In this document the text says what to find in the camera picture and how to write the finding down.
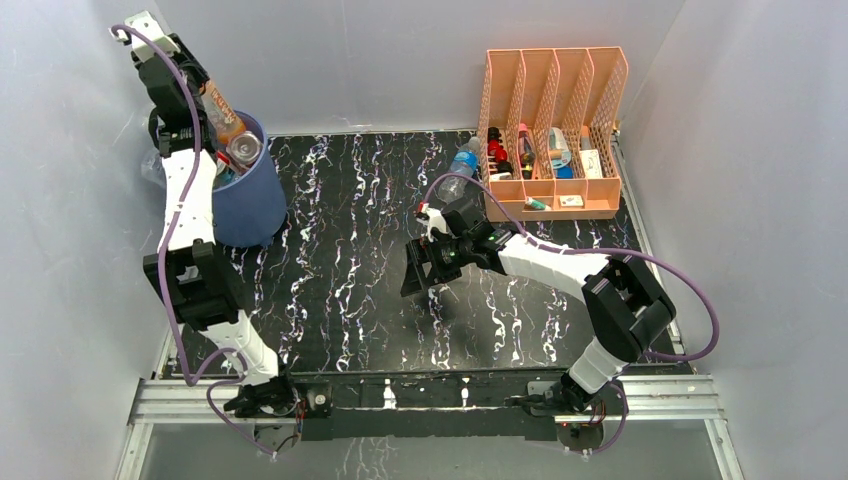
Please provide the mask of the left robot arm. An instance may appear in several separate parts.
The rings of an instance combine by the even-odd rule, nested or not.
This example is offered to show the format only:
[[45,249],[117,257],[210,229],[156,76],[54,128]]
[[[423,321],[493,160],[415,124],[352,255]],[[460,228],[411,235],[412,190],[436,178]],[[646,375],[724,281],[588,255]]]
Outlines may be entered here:
[[143,270],[174,335],[212,341],[240,378],[224,408],[239,418],[287,416],[301,402],[286,363],[256,331],[242,283],[223,250],[270,244],[288,216],[286,195],[261,124],[231,109],[176,34],[151,19],[114,32],[131,57],[153,109],[149,135],[166,192],[164,226]]

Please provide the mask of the red blue label clear bottle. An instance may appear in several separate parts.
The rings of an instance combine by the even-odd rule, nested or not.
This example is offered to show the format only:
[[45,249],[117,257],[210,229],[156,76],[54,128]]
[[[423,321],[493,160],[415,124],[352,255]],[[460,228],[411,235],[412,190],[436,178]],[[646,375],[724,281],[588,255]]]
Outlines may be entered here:
[[217,151],[215,154],[216,160],[216,177],[217,183],[227,184],[232,180],[233,171],[230,168],[230,160],[222,151]]

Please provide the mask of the clear unlabelled plastic bottle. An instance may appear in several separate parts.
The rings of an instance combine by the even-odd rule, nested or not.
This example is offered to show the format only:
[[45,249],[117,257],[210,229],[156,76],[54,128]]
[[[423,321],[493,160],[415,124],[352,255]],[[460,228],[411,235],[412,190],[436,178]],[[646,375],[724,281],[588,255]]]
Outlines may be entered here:
[[140,162],[141,176],[150,183],[153,183],[163,190],[167,188],[167,178],[162,157],[156,148],[149,149],[142,157]]

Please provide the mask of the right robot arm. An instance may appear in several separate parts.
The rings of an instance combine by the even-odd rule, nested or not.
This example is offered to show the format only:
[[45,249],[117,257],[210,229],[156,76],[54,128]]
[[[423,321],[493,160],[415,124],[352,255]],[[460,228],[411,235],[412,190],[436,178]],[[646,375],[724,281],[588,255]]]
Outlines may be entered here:
[[637,362],[674,319],[676,309],[646,262],[635,253],[578,254],[515,226],[497,226],[465,200],[442,209],[420,204],[424,234],[405,246],[400,293],[410,296],[461,277],[465,266],[545,284],[580,300],[593,337],[560,377],[507,399],[533,415],[590,413],[603,390]]

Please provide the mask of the brown tea bottle red label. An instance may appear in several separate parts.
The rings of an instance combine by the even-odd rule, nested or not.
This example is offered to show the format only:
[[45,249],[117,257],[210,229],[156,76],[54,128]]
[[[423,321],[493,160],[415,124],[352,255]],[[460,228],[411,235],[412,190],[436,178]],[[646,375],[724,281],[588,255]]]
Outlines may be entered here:
[[245,130],[230,139],[226,151],[233,165],[247,170],[259,160],[263,148],[262,140],[251,131]]

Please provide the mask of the blue label water bottle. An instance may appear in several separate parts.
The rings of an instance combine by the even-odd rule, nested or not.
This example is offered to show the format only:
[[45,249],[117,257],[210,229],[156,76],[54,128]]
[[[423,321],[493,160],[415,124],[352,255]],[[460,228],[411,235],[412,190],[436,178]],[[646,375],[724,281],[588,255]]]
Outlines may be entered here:
[[446,178],[438,187],[437,198],[448,204],[464,196],[468,179],[473,178],[478,170],[478,153],[481,140],[472,136],[455,154],[449,168],[454,176]]

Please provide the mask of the blue plastic bin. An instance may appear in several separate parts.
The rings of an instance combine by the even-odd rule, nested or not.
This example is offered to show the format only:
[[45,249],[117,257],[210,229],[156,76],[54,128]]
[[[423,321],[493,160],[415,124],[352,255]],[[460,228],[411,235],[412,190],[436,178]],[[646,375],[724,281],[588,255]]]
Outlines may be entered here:
[[261,154],[246,173],[213,190],[213,232],[217,243],[237,248],[268,246],[284,226],[288,205],[276,165],[271,140],[252,115],[236,114],[261,142]]

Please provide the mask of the orange drink bottle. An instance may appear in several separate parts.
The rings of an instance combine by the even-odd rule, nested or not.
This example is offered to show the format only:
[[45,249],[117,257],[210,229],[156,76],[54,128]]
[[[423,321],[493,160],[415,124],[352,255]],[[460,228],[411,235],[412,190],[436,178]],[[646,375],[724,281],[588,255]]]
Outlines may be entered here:
[[224,99],[213,80],[204,84],[201,101],[217,139],[223,146],[227,146],[234,137],[247,130],[241,117]]

